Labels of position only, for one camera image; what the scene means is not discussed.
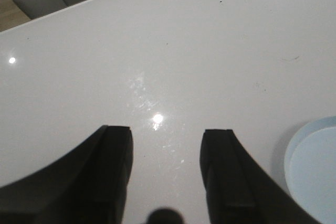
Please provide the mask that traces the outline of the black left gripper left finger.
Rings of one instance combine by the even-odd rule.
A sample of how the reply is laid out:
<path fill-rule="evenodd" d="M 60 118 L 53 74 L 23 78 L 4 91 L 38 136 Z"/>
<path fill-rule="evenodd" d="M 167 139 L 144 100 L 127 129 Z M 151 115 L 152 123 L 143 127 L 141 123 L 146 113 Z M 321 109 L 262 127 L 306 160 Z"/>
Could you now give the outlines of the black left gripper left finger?
<path fill-rule="evenodd" d="M 129 127 L 104 125 L 52 164 L 1 188 L 1 223 L 121 223 Z"/>

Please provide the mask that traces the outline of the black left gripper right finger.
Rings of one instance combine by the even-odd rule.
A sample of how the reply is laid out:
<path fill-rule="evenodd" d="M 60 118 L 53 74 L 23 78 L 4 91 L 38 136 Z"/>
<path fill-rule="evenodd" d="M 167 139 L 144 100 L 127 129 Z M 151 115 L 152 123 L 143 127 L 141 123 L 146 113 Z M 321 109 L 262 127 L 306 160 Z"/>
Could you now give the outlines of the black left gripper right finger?
<path fill-rule="evenodd" d="M 233 130 L 206 130 L 199 162 L 211 223 L 317 223 L 254 161 Z"/>

